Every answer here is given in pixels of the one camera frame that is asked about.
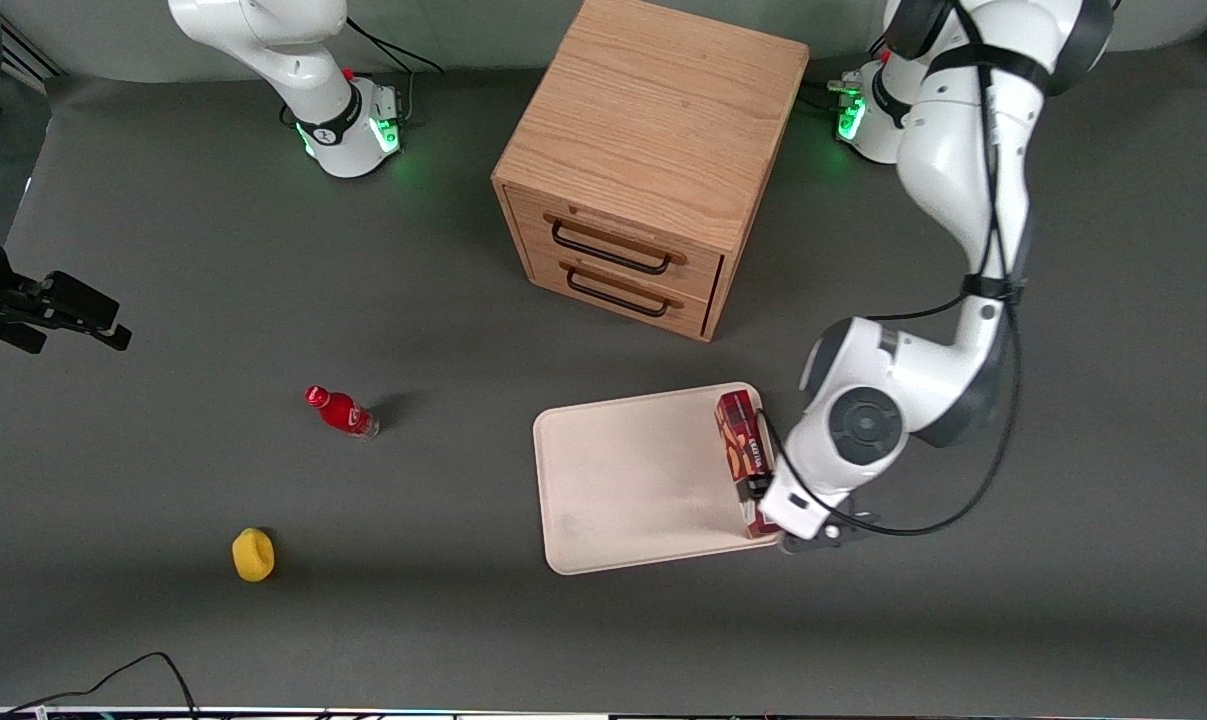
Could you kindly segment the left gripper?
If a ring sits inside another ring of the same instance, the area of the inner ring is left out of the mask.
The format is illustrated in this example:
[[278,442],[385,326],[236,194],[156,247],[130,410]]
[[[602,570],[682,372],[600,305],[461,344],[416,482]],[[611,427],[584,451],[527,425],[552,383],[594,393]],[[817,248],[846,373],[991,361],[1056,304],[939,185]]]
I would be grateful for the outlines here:
[[746,498],[760,501],[759,510],[764,519],[781,529],[779,548],[782,554],[840,550],[871,535],[861,525],[847,520],[855,519],[859,523],[877,521],[876,514],[856,507],[853,493],[810,496],[794,484],[769,488],[772,479],[772,474],[746,478]]

